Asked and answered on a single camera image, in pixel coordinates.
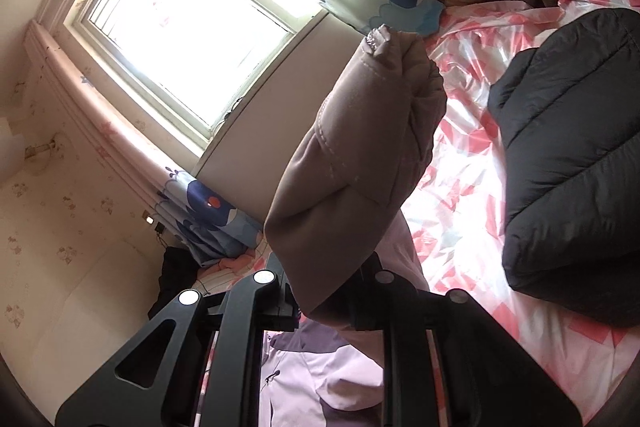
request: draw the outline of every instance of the wallpaper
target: wallpaper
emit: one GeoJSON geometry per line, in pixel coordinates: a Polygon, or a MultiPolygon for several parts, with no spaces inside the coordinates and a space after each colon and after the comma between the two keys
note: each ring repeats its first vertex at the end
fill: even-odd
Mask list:
{"type": "Polygon", "coordinates": [[[14,133],[62,144],[0,185],[0,351],[50,419],[146,321],[164,248],[36,71],[14,133]]]}

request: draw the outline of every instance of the plastic sheet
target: plastic sheet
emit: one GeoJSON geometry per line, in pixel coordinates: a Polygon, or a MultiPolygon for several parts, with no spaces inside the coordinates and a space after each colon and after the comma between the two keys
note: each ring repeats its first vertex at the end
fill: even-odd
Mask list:
{"type": "Polygon", "coordinates": [[[431,290],[474,296],[577,405],[585,423],[604,405],[640,350],[640,328],[618,330],[512,291],[501,266],[504,158],[486,111],[489,87],[520,51],[603,7],[640,12],[640,0],[560,0],[450,8],[427,41],[449,96],[433,162],[402,211],[431,290]]]}

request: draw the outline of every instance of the window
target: window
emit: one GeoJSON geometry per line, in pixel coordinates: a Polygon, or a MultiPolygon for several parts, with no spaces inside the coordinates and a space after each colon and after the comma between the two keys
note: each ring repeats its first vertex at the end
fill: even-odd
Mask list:
{"type": "Polygon", "coordinates": [[[85,0],[72,26],[155,118],[204,149],[318,12],[314,0],[85,0]]]}

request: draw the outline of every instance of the black quilted jacket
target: black quilted jacket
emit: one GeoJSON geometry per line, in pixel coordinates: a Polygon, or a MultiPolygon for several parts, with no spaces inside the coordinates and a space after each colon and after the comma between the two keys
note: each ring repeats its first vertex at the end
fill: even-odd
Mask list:
{"type": "Polygon", "coordinates": [[[509,284],[640,325],[640,14],[601,9],[520,52],[492,87],[506,153],[509,284]]]}

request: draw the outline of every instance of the shiny black down jacket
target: shiny black down jacket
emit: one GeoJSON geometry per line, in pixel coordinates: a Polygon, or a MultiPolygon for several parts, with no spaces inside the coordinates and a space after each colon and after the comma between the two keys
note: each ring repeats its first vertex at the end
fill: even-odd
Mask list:
{"type": "Polygon", "coordinates": [[[640,14],[591,12],[492,87],[506,155],[512,288],[640,325],[640,14]]]}

